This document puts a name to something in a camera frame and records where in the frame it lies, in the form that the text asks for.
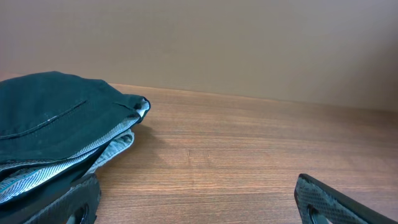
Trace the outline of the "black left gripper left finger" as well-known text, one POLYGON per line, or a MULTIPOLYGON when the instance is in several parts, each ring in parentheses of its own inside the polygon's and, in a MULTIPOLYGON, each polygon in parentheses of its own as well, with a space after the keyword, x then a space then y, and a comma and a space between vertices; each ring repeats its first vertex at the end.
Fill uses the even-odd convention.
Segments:
POLYGON ((25 224, 94 224, 100 204, 100 183, 95 174, 86 175, 65 189, 30 206, 25 224))

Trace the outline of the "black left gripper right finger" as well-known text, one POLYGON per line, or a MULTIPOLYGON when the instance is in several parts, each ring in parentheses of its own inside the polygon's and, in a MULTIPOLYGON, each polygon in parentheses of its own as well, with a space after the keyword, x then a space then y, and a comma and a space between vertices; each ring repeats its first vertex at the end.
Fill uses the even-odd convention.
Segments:
POLYGON ((303 224, 397 224, 308 174, 298 176, 294 198, 303 224))

